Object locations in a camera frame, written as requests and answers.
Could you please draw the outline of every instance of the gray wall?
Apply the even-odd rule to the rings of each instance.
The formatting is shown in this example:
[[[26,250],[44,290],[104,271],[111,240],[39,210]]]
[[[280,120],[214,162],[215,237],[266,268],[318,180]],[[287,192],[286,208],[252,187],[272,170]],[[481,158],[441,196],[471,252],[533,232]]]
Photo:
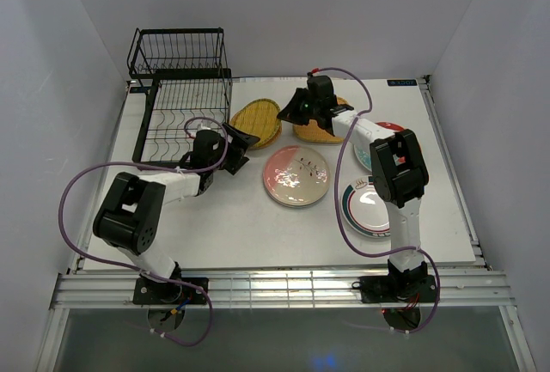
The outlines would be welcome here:
[[[504,268],[550,370],[550,0],[473,0],[434,74],[445,137],[486,257]]]
[[[59,196],[104,160],[124,82],[79,0],[0,0],[0,370],[28,371],[69,250]],[[76,239],[97,176],[67,210]]]
[[[120,72],[136,27],[226,29],[237,76],[341,65],[370,78],[432,73],[471,0],[82,0]]]

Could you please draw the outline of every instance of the purple cable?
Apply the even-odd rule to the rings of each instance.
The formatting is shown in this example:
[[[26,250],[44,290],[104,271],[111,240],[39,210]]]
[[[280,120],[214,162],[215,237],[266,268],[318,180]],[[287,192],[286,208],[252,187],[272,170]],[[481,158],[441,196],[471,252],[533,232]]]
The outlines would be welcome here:
[[[93,261],[96,261],[96,262],[99,262],[99,263],[104,263],[106,265],[115,265],[115,266],[119,266],[119,267],[124,267],[126,269],[132,269],[133,271],[138,271],[139,273],[146,273],[148,277],[152,277],[156,280],[160,280],[161,282],[169,282],[171,284],[178,284],[180,286],[185,286],[187,288],[192,288],[192,289],[195,289],[198,292],[202,293],[205,296],[206,302],[208,303],[208,309],[209,309],[208,325],[206,326],[205,332],[196,341],[194,341],[194,342],[184,342],[184,341],[180,340],[179,338],[176,338],[174,336],[170,336],[168,334],[162,334],[161,331],[153,329],[154,332],[158,333],[159,335],[162,335],[164,338],[168,338],[168,339],[172,340],[173,342],[175,342],[178,345],[187,346],[187,347],[196,346],[196,345],[200,344],[203,340],[205,340],[206,336],[208,336],[208,333],[209,333],[210,329],[212,328],[214,308],[212,307],[212,301],[211,301],[210,297],[208,296],[208,294],[205,292],[205,290],[203,288],[201,288],[200,286],[196,286],[196,285],[190,284],[188,282],[183,282],[181,280],[176,280],[176,279],[168,279],[166,277],[158,276],[155,273],[151,273],[151,272],[144,272],[141,268],[139,268],[137,266],[134,266],[134,265],[130,265],[128,263],[117,262],[116,260],[110,260],[110,259],[102,259],[102,258],[98,258],[97,256],[94,256],[93,254],[89,254],[87,252],[84,252],[77,245],[75,245],[72,241],[70,241],[69,236],[67,235],[67,231],[66,231],[65,226],[64,226],[64,207],[65,207],[65,203],[67,201],[67,196],[69,195],[69,191],[75,185],[75,183],[80,178],[82,178],[85,174],[93,172],[94,170],[97,170],[98,168],[109,168],[111,166],[129,166],[129,167],[135,167],[135,168],[140,168],[140,169],[144,169],[144,170],[156,170],[156,171],[160,171],[160,172],[183,173],[183,174],[184,173],[203,173],[203,172],[208,172],[210,170],[213,170],[213,169],[217,168],[218,166],[220,166],[222,164],[223,160],[225,159],[225,156],[227,155],[227,150],[228,150],[228,147],[229,147],[228,134],[227,134],[226,130],[223,128],[223,126],[220,122],[218,122],[217,120],[214,120],[214,119],[209,119],[207,117],[195,117],[195,118],[189,119],[185,123],[184,129],[186,129],[186,127],[189,123],[191,123],[194,120],[199,120],[199,119],[206,119],[206,120],[209,120],[209,121],[215,123],[216,125],[218,125],[220,127],[220,129],[223,131],[223,136],[225,138],[225,146],[223,147],[222,157],[220,157],[220,160],[218,160],[212,166],[209,166],[208,168],[200,168],[200,169],[196,169],[196,170],[181,170],[181,169],[174,169],[174,168],[161,168],[161,167],[158,167],[158,166],[150,166],[150,165],[146,165],[146,164],[138,164],[138,163],[132,163],[132,162],[105,162],[105,163],[96,164],[94,166],[90,166],[89,168],[85,168],[82,172],[78,173],[75,177],[73,177],[70,180],[67,187],[63,190],[63,194],[61,195],[61,199],[59,200],[59,209],[58,209],[58,225],[59,225],[59,232],[61,233],[61,237],[63,237],[64,242],[67,244],[67,246],[70,249],[72,249],[74,252],[80,254],[84,258],[90,259],[90,260],[93,260]]]
[[[365,258],[381,258],[381,257],[384,257],[384,256],[389,256],[390,254],[403,252],[403,251],[406,251],[406,250],[418,250],[418,252],[422,253],[428,259],[428,261],[430,262],[431,267],[433,268],[433,272],[436,276],[436,301],[434,302],[433,307],[431,308],[431,311],[430,311],[430,314],[428,315],[428,318],[424,322],[422,322],[422,325],[419,325],[419,327],[409,331],[409,333],[420,332],[422,329],[424,329],[431,322],[431,320],[433,319],[433,317],[434,317],[434,315],[436,314],[436,311],[437,311],[437,304],[439,303],[439,297],[440,297],[440,294],[441,294],[441,279],[439,277],[439,271],[437,270],[436,263],[433,261],[431,256],[425,250],[423,250],[421,248],[417,249],[414,246],[406,246],[406,247],[398,247],[396,249],[388,250],[387,252],[382,252],[382,253],[366,253],[366,252],[362,252],[361,250],[359,250],[355,246],[353,246],[350,239],[347,237],[347,234],[345,233],[344,224],[342,223],[342,214],[341,214],[340,207],[339,207],[338,188],[339,188],[339,180],[340,180],[340,168],[342,166],[342,159],[344,158],[345,146],[350,141],[351,132],[353,131],[353,127],[355,127],[355,124],[359,121],[359,116],[361,116],[363,114],[366,114],[366,113],[370,113],[372,111],[372,98],[370,97],[370,93],[369,93],[369,90],[367,89],[367,86],[364,85],[364,83],[361,81],[361,79],[359,77],[355,76],[354,74],[352,74],[348,70],[340,69],[338,67],[326,67],[324,69],[314,69],[314,70],[311,70],[311,72],[316,73],[316,72],[319,72],[319,71],[327,71],[327,70],[340,71],[342,73],[346,73],[348,76],[353,77],[354,80],[357,80],[359,82],[359,84],[361,84],[361,87],[363,87],[363,90],[365,91],[365,93],[367,94],[367,97],[369,99],[369,108],[367,110],[363,110],[363,111],[357,113],[357,116],[351,122],[350,130],[345,135],[345,139],[342,142],[342,147],[340,149],[340,152],[338,153],[338,160],[336,161],[336,172],[334,173],[334,208],[336,210],[336,221],[338,222],[338,228],[340,230],[340,233],[342,234],[342,238],[344,238],[345,244],[353,252],[357,253],[360,256],[364,256]],[[365,328],[376,329],[375,326],[366,326]],[[401,329],[395,329],[395,330],[398,331],[398,332],[406,333],[406,331],[403,331]]]

